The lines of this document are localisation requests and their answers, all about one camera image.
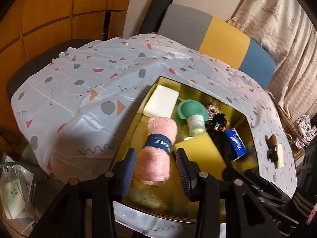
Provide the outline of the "white sponge block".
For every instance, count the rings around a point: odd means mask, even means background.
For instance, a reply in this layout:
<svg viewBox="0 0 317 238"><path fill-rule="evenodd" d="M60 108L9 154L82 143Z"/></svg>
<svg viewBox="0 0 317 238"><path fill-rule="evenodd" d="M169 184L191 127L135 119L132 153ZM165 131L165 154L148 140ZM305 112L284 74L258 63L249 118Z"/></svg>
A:
<svg viewBox="0 0 317 238"><path fill-rule="evenodd" d="M166 86L158 85L143 108L143 115L148 118L172 116L179 92Z"/></svg>

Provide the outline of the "pink patterned curtain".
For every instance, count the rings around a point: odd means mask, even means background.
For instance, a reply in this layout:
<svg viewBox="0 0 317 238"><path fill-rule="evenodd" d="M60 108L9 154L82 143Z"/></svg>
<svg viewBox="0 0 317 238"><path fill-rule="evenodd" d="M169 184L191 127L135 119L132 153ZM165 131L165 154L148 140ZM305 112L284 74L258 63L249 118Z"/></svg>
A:
<svg viewBox="0 0 317 238"><path fill-rule="evenodd" d="M229 23L275 61L266 90L286 115L316 116L316 29L299 2L244 0Z"/></svg>

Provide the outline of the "green capped small bottle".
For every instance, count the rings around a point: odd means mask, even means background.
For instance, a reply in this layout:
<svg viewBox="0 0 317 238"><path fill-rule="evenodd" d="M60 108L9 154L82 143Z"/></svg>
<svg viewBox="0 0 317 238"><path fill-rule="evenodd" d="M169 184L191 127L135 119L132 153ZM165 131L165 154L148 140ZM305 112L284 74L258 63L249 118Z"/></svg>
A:
<svg viewBox="0 0 317 238"><path fill-rule="evenodd" d="M200 102L193 99L183 100L177 107L177 113L180 119L186 120L190 136L198 136L206 132L208 111Z"/></svg>

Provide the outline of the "yellow green sponge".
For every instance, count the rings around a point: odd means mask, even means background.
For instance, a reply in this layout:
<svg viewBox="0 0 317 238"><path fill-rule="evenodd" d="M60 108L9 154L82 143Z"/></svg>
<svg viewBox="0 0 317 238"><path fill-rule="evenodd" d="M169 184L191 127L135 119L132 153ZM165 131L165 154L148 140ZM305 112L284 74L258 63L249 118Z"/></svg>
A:
<svg viewBox="0 0 317 238"><path fill-rule="evenodd" d="M201 171L211 174L216 179L222 180L222 172L226 164L217 150L208 133L176 143L175 150L183 148L190 161L197 163Z"/></svg>

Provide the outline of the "patterned plastic tablecloth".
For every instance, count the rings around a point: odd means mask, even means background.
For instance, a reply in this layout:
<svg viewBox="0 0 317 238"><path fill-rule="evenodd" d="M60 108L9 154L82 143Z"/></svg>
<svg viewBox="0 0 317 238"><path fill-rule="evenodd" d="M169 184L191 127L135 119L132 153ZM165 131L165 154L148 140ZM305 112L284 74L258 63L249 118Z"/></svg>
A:
<svg viewBox="0 0 317 238"><path fill-rule="evenodd" d="M246 73L164 36L93 41L49 58L11 97L17 124L40 167L66 182L106 171L150 87L167 77L243 113L254 139L260 175L292 176L294 159L269 94ZM268 159L275 134L284 167Z"/></svg>

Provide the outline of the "black scrunchie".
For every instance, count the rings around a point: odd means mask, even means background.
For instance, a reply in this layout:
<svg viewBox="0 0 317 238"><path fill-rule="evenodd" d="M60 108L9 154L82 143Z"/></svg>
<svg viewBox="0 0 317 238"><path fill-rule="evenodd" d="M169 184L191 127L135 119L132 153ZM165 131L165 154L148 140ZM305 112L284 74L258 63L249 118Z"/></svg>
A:
<svg viewBox="0 0 317 238"><path fill-rule="evenodd" d="M275 148L268 150L268 159L274 164L278 162L278 155Z"/></svg>

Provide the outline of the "brown makeup sponge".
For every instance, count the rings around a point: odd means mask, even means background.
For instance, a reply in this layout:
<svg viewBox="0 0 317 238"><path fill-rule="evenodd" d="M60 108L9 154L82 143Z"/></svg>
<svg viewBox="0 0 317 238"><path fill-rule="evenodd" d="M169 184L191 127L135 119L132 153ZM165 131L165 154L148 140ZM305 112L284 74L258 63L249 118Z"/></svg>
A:
<svg viewBox="0 0 317 238"><path fill-rule="evenodd" d="M275 134L272 134L269 138L266 136L265 141L269 149L275 149L278 144Z"/></svg>

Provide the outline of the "blue tempo tissue pack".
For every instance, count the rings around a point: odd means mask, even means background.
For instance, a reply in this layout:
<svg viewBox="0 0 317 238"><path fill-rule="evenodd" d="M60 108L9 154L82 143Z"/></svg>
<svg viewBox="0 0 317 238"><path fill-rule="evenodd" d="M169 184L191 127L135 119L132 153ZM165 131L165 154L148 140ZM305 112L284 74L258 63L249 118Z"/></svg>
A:
<svg viewBox="0 0 317 238"><path fill-rule="evenodd" d="M225 134L230 143L229 158L236 161L247 153L247 149L235 128L225 130Z"/></svg>

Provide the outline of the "pink towel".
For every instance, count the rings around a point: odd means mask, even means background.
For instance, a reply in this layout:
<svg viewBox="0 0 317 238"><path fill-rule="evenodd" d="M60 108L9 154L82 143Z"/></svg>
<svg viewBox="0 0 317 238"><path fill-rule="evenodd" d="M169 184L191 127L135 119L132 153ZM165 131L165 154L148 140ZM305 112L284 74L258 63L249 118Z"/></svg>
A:
<svg viewBox="0 0 317 238"><path fill-rule="evenodd" d="M145 185L160 186L170 177L170 153L177 136L176 122L167 117L149 119L148 135L137 154L135 176Z"/></svg>

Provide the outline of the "grey yellow blue chair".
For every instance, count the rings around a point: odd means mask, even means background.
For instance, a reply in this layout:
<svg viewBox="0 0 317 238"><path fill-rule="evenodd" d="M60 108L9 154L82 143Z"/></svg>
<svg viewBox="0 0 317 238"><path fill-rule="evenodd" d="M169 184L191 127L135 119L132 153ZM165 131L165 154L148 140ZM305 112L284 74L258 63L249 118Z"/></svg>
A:
<svg viewBox="0 0 317 238"><path fill-rule="evenodd" d="M184 5L169 5L158 34L219 59L266 89L276 63L256 41L229 23Z"/></svg>

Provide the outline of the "black hair wig piece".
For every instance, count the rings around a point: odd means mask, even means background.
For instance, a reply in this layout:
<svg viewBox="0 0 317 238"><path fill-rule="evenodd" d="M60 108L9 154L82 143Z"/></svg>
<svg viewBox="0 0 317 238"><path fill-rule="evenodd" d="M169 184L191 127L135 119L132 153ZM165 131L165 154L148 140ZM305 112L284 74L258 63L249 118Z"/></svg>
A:
<svg viewBox="0 0 317 238"><path fill-rule="evenodd" d="M206 131L222 156L226 166L232 166L233 147L225 134L227 120L224 113L218 113L205 124Z"/></svg>

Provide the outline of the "patterned scrunchie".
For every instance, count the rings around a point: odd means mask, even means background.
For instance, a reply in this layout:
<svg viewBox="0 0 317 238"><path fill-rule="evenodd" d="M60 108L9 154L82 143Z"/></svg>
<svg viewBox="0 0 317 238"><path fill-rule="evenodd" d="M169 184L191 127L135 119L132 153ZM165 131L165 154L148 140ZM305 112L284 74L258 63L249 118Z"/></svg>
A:
<svg viewBox="0 0 317 238"><path fill-rule="evenodd" d="M212 119L216 114L219 113L219 109L217 107L213 106L212 104L208 104L206 106L206 110L208 112L208 117L210 119Z"/></svg>

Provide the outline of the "wooden cabinet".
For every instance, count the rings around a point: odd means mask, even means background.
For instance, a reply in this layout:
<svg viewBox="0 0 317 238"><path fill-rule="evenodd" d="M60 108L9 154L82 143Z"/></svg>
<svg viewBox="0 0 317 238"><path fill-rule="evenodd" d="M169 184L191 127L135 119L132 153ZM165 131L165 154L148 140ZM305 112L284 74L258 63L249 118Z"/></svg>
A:
<svg viewBox="0 0 317 238"><path fill-rule="evenodd" d="M10 77L42 52L72 39L101 39L108 11L123 31L130 0L15 0L1 19L1 151L14 152L21 133L6 86Z"/></svg>

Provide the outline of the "pile of clothes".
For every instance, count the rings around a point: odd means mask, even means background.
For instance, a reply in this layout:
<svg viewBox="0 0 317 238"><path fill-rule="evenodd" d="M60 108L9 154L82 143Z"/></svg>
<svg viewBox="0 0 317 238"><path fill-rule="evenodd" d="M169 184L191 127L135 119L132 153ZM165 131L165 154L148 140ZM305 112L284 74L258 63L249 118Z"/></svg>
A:
<svg viewBox="0 0 317 238"><path fill-rule="evenodd" d="M316 136L316 126L311 125L309 115L305 114L299 117L294 126L298 132L295 145L297 148L307 147Z"/></svg>

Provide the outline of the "wooden side table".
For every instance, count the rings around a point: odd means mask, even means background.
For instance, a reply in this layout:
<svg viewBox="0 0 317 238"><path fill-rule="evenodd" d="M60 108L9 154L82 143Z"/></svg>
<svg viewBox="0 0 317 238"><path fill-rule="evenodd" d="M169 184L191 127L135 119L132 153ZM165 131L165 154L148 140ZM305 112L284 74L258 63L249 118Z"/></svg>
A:
<svg viewBox="0 0 317 238"><path fill-rule="evenodd" d="M298 132L295 129L294 124L292 123L291 119L286 115L286 113L278 105L278 103L276 102L274 97L271 94L269 94L269 96L272 99L272 101L276 107L276 110L278 112L278 115L281 119L282 129L286 135L288 143L290 144L294 160L297 161L301 158L301 156L305 155L305 151L302 148L298 148L295 145L295 140L298 136Z"/></svg>

